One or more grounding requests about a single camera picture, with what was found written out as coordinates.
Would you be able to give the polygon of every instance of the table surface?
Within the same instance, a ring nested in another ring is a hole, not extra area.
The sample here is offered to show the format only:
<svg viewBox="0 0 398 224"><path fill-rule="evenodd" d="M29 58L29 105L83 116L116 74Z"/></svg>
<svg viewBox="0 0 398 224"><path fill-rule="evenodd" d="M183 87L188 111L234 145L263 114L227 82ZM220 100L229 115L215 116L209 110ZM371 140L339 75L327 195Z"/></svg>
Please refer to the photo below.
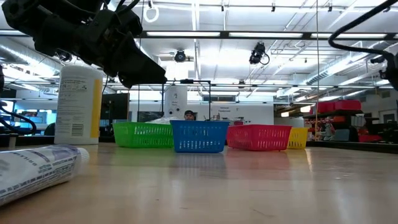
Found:
<svg viewBox="0 0 398 224"><path fill-rule="evenodd" d="M82 175L3 206L0 223L398 223L398 155L85 148Z"/></svg>

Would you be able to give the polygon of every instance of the green basket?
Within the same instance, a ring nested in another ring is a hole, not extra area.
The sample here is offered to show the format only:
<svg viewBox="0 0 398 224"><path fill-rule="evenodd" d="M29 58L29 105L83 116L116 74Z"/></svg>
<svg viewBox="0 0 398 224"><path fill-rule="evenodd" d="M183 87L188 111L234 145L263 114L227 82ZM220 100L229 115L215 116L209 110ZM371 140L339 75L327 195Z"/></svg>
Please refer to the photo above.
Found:
<svg viewBox="0 0 398 224"><path fill-rule="evenodd" d="M123 122L114 123L114 139L121 147L171 148L173 129L171 124Z"/></svg>

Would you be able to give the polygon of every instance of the yellow basket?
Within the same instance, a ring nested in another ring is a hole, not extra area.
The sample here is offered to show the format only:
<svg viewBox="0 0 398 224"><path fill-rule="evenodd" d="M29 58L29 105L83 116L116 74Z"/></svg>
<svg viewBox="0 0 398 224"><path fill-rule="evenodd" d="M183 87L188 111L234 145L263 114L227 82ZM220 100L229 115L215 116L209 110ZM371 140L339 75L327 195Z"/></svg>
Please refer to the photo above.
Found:
<svg viewBox="0 0 398 224"><path fill-rule="evenodd" d="M288 149L305 149L308 128L292 128L289 136Z"/></svg>

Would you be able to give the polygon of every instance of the blue basket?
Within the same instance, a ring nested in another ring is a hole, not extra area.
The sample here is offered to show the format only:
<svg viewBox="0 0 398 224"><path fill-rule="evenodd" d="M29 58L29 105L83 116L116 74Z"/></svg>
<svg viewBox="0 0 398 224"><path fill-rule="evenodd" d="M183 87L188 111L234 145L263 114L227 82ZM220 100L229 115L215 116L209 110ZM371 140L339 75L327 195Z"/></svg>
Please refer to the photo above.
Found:
<svg viewBox="0 0 398 224"><path fill-rule="evenodd" d="M217 153L224 150L227 121L170 121L175 152Z"/></svg>

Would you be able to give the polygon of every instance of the computer monitor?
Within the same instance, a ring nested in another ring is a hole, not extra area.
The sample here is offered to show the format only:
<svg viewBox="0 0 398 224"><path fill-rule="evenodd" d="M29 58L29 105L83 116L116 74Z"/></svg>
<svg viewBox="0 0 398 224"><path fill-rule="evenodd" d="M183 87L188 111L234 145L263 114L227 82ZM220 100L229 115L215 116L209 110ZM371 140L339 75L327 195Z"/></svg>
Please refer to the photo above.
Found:
<svg viewBox="0 0 398 224"><path fill-rule="evenodd" d="M102 96L101 119L128 119L129 117L128 93L105 94Z"/></svg>

